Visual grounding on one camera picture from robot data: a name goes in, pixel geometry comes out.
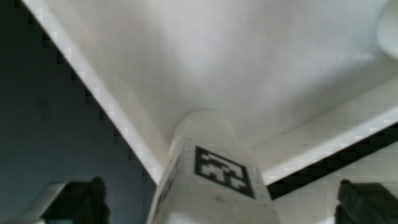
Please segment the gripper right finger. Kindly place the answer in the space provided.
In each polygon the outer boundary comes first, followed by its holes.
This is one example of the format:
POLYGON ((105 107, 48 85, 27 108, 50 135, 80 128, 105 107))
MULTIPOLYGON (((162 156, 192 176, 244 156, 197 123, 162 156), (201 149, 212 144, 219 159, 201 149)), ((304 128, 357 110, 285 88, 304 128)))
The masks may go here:
POLYGON ((334 224, 398 224, 398 197, 386 186, 341 181, 334 224))

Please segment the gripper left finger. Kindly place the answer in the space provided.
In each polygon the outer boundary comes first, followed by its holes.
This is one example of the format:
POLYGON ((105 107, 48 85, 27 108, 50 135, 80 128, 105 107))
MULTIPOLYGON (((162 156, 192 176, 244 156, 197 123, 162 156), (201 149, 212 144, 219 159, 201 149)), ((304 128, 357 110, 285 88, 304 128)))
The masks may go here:
POLYGON ((7 224, 110 224, 103 179, 52 183, 7 224))

